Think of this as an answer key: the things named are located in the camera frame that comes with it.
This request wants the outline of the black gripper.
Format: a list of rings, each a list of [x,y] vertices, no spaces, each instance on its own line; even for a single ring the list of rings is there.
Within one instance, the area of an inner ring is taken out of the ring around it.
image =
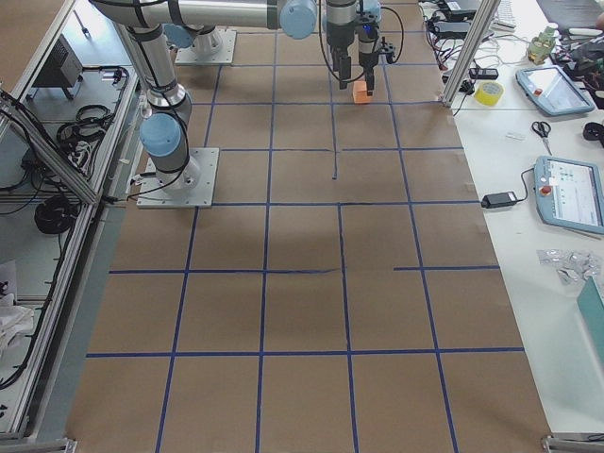
[[[356,33],[359,39],[359,65],[365,68],[365,83],[368,94],[375,89],[374,67],[378,65],[379,57],[384,56],[389,64],[394,63],[395,46],[386,42],[380,34],[379,13],[362,11],[357,14]]]
[[[355,38],[355,20],[336,24],[327,19],[327,43],[333,59],[348,56],[348,47]]]

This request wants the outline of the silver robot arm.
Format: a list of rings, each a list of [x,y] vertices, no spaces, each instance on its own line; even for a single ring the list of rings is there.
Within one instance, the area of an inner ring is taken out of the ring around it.
[[[279,13],[279,20],[282,31],[296,40],[307,38],[316,27],[321,29],[318,35],[324,64],[342,90],[353,86],[354,101],[362,104],[373,95],[374,68],[379,59],[384,57],[393,64],[399,60],[402,48],[381,35],[380,3],[354,1],[350,7],[352,13],[345,16],[333,4],[321,8],[312,1],[291,1]],[[234,29],[166,25],[164,33],[177,49],[177,65],[224,65],[234,58]]]
[[[211,34],[218,25],[280,29],[301,40],[323,25],[338,75],[350,77],[348,48],[358,23],[355,1],[96,1],[94,6],[114,23],[143,80],[150,115],[140,139],[155,166],[159,192],[171,200],[192,200],[199,186],[211,192],[214,180],[202,178],[209,169],[189,144],[192,99],[177,80],[166,26],[193,37]]]

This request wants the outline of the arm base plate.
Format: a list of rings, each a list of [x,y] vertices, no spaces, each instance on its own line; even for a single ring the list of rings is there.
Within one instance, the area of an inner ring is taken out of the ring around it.
[[[234,58],[237,32],[215,28],[197,36],[188,47],[180,47],[175,64],[179,66],[230,65]]]
[[[167,175],[157,172],[148,158],[145,171],[155,173],[143,179],[142,195],[137,197],[140,209],[209,208],[212,205],[219,161],[218,148],[192,148],[183,172]]]

